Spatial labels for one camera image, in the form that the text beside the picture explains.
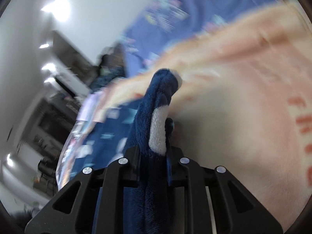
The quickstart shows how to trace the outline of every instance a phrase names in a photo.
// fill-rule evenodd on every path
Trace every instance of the ceiling light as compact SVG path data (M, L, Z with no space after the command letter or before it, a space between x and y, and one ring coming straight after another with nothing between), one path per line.
M45 83L52 83L52 82L54 82L55 81L55 79L53 78L53 77L49 77L48 79L46 79L44 82Z
M48 63L47 65L43 66L41 70L50 70L51 72L55 71L55 65L53 63Z
M68 19L71 8L68 0L55 0L41 10L51 12L58 21L64 22Z
M43 45L41 45L39 48L42 49L42 48L47 48L47 47L49 47L49 46L50 46L49 44L43 44Z
M10 159L10 154L7 155L7 165L11 167L13 166L13 161Z

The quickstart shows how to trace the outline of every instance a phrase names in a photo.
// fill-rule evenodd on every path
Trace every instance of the bed sheet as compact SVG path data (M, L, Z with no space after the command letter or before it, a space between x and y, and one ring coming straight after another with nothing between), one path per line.
M147 71L163 51L277 0L154 0L121 38L126 76Z

